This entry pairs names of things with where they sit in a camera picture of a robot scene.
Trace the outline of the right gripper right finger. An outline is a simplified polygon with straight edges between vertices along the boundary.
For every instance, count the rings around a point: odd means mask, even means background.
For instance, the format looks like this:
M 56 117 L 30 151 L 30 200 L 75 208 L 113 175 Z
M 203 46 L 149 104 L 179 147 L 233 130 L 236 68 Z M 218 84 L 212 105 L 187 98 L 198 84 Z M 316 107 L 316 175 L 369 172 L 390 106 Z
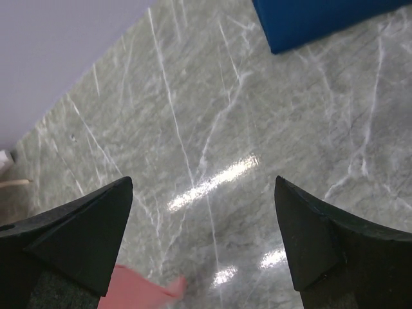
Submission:
M 411 308 L 411 234 L 362 219 L 278 176 L 276 214 L 305 308 Z

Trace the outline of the salmon pink t shirt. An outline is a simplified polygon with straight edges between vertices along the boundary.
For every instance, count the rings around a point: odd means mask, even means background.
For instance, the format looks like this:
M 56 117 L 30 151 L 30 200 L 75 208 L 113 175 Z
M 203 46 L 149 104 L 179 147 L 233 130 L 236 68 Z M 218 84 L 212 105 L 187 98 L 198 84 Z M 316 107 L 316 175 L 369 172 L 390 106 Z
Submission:
M 108 292 L 100 298 L 98 309 L 165 308 L 179 301 L 187 287 L 183 276 L 167 287 L 156 285 L 138 272 L 116 265 L 111 275 Z

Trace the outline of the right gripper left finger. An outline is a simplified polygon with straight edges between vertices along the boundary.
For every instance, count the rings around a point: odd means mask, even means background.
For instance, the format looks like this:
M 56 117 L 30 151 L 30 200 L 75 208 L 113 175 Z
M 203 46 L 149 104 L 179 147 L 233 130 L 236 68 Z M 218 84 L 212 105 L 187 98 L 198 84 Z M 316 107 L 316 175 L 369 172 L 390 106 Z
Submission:
M 96 308 L 108 291 L 133 201 L 120 178 L 1 226 L 1 308 Z

